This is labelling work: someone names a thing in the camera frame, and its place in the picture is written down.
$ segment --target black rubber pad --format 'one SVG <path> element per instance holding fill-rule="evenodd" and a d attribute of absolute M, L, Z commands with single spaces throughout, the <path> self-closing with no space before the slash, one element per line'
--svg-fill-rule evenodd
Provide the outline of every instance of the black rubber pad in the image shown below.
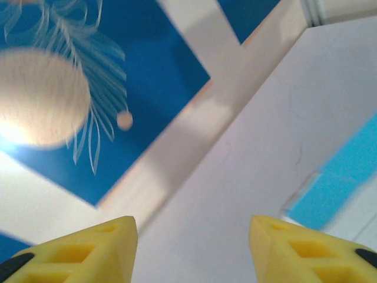
<path fill-rule="evenodd" d="M 377 268 L 377 253 L 366 249 L 357 249 L 355 251 L 360 257 L 366 260 L 374 268 Z"/>
<path fill-rule="evenodd" d="M 10 276 L 16 273 L 17 270 L 27 264 L 33 257 L 34 254 L 29 252 L 4 261 L 0 265 L 0 283 L 3 283 Z"/>

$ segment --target yellow plastic part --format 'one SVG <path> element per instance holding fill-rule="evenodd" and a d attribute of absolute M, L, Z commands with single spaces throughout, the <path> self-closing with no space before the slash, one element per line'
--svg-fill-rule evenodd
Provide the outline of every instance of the yellow plastic part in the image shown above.
<path fill-rule="evenodd" d="M 268 216 L 254 216 L 250 248 L 258 283 L 373 283 L 377 269 L 355 253 L 371 249 Z"/>
<path fill-rule="evenodd" d="M 5 283 L 131 282 L 137 247 L 133 217 L 121 217 L 16 255 L 35 254 Z"/>

